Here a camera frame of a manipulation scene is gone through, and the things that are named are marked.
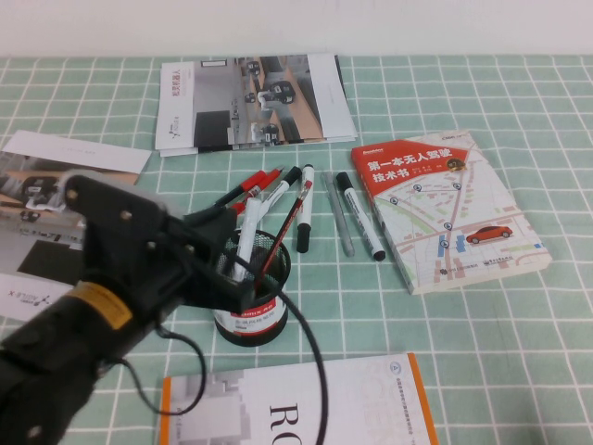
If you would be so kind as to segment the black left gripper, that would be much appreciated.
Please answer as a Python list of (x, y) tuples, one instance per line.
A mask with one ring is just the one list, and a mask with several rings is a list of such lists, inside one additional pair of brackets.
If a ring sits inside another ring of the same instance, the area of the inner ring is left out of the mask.
[(236, 227), (232, 208), (212, 206), (168, 221), (165, 251), (173, 277), (158, 291), (169, 316), (183, 305), (241, 313), (255, 290), (250, 263), (226, 247)]

